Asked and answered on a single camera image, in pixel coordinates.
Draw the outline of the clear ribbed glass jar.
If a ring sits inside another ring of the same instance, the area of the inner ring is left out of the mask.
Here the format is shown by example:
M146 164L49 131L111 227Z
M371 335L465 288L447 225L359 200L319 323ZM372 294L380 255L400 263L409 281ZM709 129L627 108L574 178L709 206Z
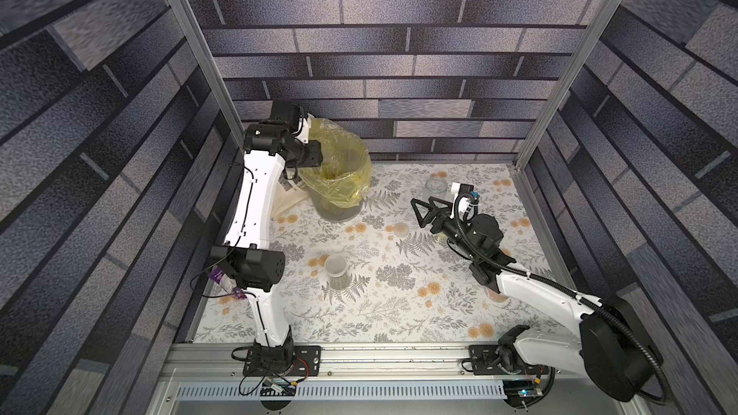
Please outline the clear ribbed glass jar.
M422 199L426 202L430 201L431 198L445 200L448 187L445 179L432 175L425 182Z

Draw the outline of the light green jar lid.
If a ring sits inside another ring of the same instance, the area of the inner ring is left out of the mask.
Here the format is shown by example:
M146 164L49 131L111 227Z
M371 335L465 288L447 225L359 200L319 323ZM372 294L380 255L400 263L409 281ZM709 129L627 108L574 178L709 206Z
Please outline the light green jar lid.
M440 243L445 243L445 242L446 242L446 241L447 241L447 240L449 239L449 237L448 237L448 236L446 236L446 234L444 234L443 232L440 232L439 234L436 234L436 235L435 235L434 237L435 237L435 238L436 238L436 239L437 239L437 240L438 240L438 241L439 241Z

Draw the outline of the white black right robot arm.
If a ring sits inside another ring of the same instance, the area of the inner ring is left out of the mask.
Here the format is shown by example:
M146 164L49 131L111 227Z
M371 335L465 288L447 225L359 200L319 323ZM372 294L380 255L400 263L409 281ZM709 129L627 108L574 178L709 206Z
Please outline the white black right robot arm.
M462 186L454 201L412 199L411 207L419 227L445 234L478 284L534 307L567 330L564 335L537 334L523 325L509 330L497 345L497 363L507 372L542 365L587 376L616 401L639 396L657 405L671 403L663 357L626 300L576 291L506 255L500 247L504 233L495 217L479 211L472 186Z

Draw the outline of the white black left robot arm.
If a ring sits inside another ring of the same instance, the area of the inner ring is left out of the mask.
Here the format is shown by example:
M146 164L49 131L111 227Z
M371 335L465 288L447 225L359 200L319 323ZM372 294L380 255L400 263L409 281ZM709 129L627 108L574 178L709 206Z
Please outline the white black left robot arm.
M293 375L301 382L318 373L321 348L297 347L284 316L277 285L286 255L270 249L269 232L280 178L322 163L320 142L309 139L312 121L298 104L274 101L270 117L248 127L236 210L223 244L211 250L214 267L234 281L234 294L249 302L256 321L254 342L240 359L246 377Z

